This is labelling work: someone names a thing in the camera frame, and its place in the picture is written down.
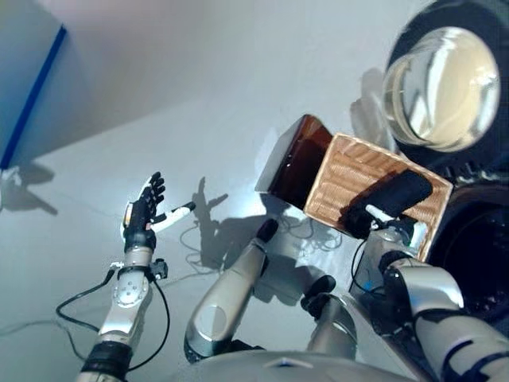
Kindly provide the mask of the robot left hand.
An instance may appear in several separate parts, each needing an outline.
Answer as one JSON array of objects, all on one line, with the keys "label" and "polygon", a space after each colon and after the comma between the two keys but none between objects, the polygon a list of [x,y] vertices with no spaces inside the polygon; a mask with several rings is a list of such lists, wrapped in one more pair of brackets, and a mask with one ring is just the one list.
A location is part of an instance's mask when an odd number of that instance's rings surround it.
[{"label": "robot left hand", "polygon": [[164,191],[165,179],[160,172],[156,172],[143,184],[138,198],[127,203],[120,228],[125,253],[139,247],[153,251],[157,244],[156,234],[182,220],[196,208],[196,204],[190,201],[167,212],[158,212],[157,207],[165,198]]}]

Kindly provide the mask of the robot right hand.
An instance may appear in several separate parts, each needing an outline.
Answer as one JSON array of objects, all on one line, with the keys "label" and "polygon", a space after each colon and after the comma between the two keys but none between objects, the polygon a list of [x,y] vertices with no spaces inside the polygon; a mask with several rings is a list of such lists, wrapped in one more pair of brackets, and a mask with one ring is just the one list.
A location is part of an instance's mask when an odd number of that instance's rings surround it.
[{"label": "robot right hand", "polygon": [[393,217],[374,205],[367,205],[365,211],[373,218],[370,230],[390,230],[401,236],[401,241],[409,248],[418,250],[428,232],[426,223],[407,215]]}]

